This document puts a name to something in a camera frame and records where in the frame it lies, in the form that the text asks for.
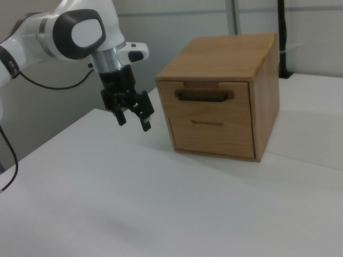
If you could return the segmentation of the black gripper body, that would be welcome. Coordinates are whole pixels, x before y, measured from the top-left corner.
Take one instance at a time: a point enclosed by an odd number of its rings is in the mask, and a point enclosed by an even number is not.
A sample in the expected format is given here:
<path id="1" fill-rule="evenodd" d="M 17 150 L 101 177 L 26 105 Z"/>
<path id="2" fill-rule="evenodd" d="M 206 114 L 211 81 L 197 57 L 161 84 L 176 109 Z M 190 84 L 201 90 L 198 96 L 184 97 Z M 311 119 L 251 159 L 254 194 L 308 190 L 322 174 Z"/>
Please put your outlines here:
<path id="1" fill-rule="evenodd" d="M 109 73 L 99 73 L 103 84 L 101 96 L 108 111 L 130 108 L 136 104 L 135 78 L 130 65 Z"/>

